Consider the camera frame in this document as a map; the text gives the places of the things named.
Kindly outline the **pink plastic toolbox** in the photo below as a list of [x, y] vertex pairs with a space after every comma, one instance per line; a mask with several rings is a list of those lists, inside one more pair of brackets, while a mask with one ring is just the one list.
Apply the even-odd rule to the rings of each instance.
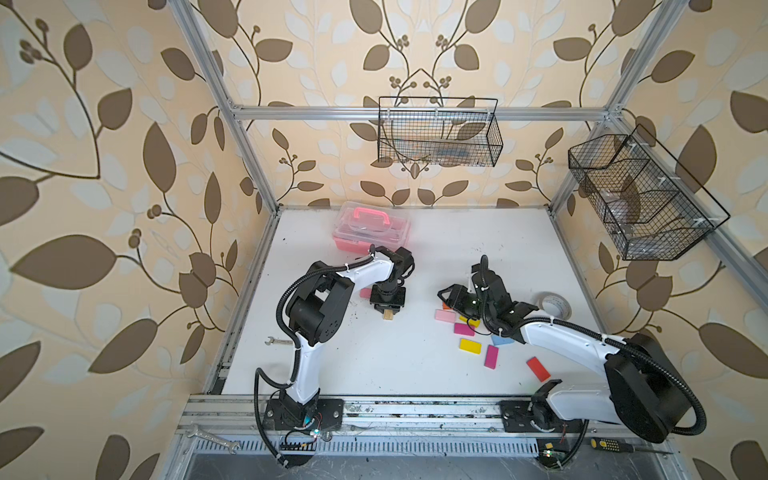
[[339, 250], [365, 254], [371, 245], [396, 251], [408, 243], [411, 230], [404, 210], [345, 202], [334, 223], [332, 239]]

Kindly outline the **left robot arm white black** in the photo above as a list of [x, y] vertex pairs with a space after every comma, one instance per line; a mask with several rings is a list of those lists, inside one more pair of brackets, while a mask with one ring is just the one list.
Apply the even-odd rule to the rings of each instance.
[[341, 424], [341, 400], [320, 398], [322, 347], [342, 326], [352, 297], [369, 289], [369, 302], [390, 320], [405, 305], [405, 280], [415, 268], [412, 253], [372, 246], [369, 252], [343, 266], [322, 261], [294, 281], [281, 295], [276, 322], [294, 347], [290, 378], [279, 383], [257, 368], [254, 387], [264, 382], [275, 389], [257, 426], [276, 431], [317, 432]]

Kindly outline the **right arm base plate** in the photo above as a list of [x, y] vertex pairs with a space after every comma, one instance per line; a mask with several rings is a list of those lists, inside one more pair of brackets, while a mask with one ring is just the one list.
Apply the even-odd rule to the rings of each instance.
[[498, 403], [506, 433], [562, 435], [579, 433], [581, 420], [563, 420], [545, 401], [502, 400]]

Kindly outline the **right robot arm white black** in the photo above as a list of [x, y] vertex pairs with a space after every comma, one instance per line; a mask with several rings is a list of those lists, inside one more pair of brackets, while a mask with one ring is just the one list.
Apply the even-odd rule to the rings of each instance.
[[458, 314], [481, 321], [492, 334], [557, 353], [599, 376], [593, 384], [554, 377], [543, 381], [527, 408], [530, 423], [542, 432], [570, 421], [600, 422], [622, 425], [660, 444], [669, 435], [697, 436], [706, 430], [702, 402], [648, 335], [598, 333], [507, 294], [498, 296], [491, 288], [469, 291], [454, 284], [437, 296]]

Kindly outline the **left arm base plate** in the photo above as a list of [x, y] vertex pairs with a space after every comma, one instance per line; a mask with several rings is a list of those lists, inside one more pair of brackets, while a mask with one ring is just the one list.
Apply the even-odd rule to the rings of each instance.
[[290, 397], [269, 400], [265, 428], [268, 430], [339, 430], [343, 421], [345, 402], [341, 398], [316, 398], [305, 405]]

